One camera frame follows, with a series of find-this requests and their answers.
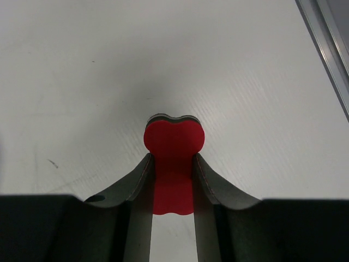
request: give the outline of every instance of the dark speck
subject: dark speck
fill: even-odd
[[[58,165],[57,165],[55,162],[53,162],[52,160],[49,160],[49,159],[48,159],[48,161],[49,161],[55,168],[58,169]]]

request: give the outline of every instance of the red object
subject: red object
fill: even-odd
[[[144,134],[145,146],[155,156],[155,215],[193,213],[191,161],[204,143],[204,131],[194,120],[150,123]]]

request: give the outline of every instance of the black plastic part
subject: black plastic part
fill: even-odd
[[[59,195],[0,197],[0,261],[149,261],[154,181],[148,154],[89,203]]]
[[[199,262],[349,261],[349,201],[258,201],[193,158]]]

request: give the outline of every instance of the white surface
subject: white surface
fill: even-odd
[[[258,198],[349,197],[349,125],[293,1],[2,0],[0,91],[2,193],[99,192],[164,112]],[[152,261],[195,253],[192,216],[154,217]]]

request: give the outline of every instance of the screw hole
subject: screw hole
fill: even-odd
[[[103,195],[93,195],[90,196],[88,199],[85,200],[85,202],[99,202],[99,201],[103,201],[105,199],[105,197]]]

